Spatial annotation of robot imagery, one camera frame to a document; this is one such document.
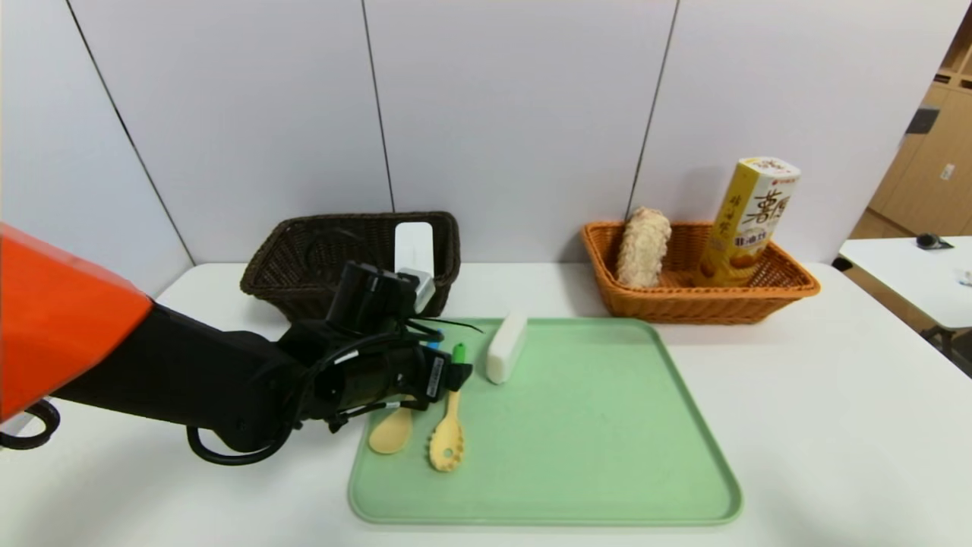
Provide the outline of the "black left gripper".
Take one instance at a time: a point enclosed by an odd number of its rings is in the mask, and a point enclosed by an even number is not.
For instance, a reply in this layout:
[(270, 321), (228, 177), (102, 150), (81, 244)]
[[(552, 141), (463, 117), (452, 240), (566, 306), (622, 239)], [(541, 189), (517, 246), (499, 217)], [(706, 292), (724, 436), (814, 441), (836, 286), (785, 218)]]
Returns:
[(471, 363), (451, 363), (451, 357), (425, 345), (392, 345), (387, 349), (387, 395), (409, 397), (417, 403), (440, 400), (448, 391), (460, 391), (472, 376)]

